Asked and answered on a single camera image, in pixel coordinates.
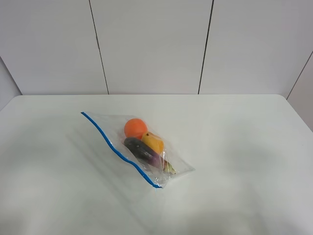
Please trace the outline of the clear zip bag blue seal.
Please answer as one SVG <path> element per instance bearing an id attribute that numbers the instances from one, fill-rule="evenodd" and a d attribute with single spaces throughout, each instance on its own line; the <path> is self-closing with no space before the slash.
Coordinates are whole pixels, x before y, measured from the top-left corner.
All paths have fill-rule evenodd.
<path id="1" fill-rule="evenodd" d="M 194 171 L 145 121 L 131 115 L 81 113 L 101 134 L 106 145 L 122 161 L 132 165 L 154 188 Z"/>

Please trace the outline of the orange fruit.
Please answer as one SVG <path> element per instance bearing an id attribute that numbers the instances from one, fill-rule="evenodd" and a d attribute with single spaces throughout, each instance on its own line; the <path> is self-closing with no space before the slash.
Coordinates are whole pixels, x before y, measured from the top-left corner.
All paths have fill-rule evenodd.
<path id="1" fill-rule="evenodd" d="M 144 133 L 148 131 L 145 122 L 139 118 L 133 118 L 126 122 L 124 126 L 124 134 L 128 137 L 134 137 L 141 140 Z"/>

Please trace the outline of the yellow fruit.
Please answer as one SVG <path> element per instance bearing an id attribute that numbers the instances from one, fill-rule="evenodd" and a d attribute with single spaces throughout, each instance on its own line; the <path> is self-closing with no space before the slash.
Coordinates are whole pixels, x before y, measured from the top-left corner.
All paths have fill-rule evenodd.
<path id="1" fill-rule="evenodd" d="M 145 132 L 142 135 L 141 141 L 145 143 L 147 146 L 149 146 L 152 150 L 154 150 L 159 155 L 164 150 L 163 140 L 159 136 L 151 132 Z"/>

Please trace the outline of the purple eggplant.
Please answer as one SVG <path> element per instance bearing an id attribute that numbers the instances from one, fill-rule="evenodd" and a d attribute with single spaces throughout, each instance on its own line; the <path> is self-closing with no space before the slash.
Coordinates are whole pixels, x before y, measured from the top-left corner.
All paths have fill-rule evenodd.
<path id="1" fill-rule="evenodd" d="M 166 161 L 161 155 L 157 154 L 145 143 L 134 137 L 128 137 L 124 140 L 124 145 L 131 151 L 131 153 L 139 160 L 158 168 L 163 173 L 176 174 L 172 165 Z"/>

